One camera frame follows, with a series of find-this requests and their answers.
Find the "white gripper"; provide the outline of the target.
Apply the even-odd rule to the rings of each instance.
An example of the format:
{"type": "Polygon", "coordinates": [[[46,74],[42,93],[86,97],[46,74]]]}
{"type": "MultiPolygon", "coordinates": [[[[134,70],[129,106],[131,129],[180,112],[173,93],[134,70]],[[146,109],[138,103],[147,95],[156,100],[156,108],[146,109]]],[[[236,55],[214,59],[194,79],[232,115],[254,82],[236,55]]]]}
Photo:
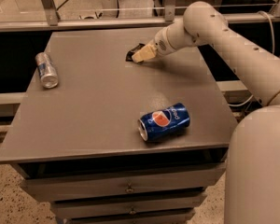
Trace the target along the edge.
{"type": "Polygon", "coordinates": [[[140,63],[155,58],[156,55],[166,56],[176,52],[176,49],[174,49],[169,42],[167,32],[167,27],[164,27],[161,30],[159,30],[153,39],[153,45],[144,45],[132,56],[132,60],[135,63],[140,63]]]}

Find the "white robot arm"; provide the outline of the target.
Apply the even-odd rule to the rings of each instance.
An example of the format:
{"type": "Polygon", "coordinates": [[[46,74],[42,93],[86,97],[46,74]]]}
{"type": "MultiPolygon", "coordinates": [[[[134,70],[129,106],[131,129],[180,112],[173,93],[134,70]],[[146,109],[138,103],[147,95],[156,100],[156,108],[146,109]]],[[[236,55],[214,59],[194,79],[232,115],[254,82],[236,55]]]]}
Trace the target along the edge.
{"type": "Polygon", "coordinates": [[[231,136],[226,161],[224,224],[280,224],[280,58],[234,32],[206,2],[157,32],[136,63],[185,47],[209,45],[260,104],[231,136]]]}

